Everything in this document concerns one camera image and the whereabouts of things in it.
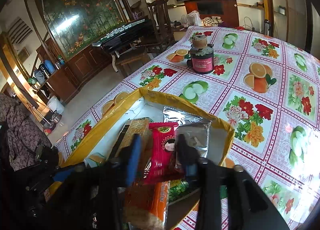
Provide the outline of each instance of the stool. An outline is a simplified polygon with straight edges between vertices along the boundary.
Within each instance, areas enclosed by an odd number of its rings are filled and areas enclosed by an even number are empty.
[[[150,57],[147,54],[146,47],[138,47],[121,54],[119,58],[116,59],[116,67],[119,68],[121,74],[126,78],[128,75],[131,75],[135,71],[131,70],[129,63],[136,61],[141,61],[143,65],[150,61]]]

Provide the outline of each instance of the white bucket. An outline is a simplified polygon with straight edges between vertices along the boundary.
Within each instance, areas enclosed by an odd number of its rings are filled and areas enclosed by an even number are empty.
[[[50,100],[47,103],[47,106],[54,112],[57,111],[57,113],[62,114],[64,111],[64,106],[60,103],[58,98],[54,95],[50,98]]]

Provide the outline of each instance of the air vent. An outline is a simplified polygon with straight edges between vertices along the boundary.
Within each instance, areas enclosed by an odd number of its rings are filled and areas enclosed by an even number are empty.
[[[19,18],[9,28],[8,34],[12,44],[19,44],[30,35],[32,29]]]

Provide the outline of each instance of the plastic tablecloth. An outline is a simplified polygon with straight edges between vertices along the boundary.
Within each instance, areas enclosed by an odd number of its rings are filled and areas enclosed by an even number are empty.
[[[196,74],[187,66],[189,55],[174,55],[189,50],[195,34],[214,44],[211,74]],[[102,118],[103,105],[122,91],[146,86],[185,97],[191,87],[192,103],[235,128],[226,165],[241,164],[294,229],[319,199],[319,83],[320,61],[294,45],[245,30],[193,26],[94,104],[56,146],[66,159]],[[221,204],[226,229],[227,200]],[[191,211],[178,228],[192,230],[195,220]]]

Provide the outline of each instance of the floor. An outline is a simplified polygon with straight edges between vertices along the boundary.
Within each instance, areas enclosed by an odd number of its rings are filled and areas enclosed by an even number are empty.
[[[81,91],[65,106],[60,122],[48,136],[51,143],[56,143],[69,131],[74,123],[101,97],[112,90],[124,77],[108,65],[92,78]]]

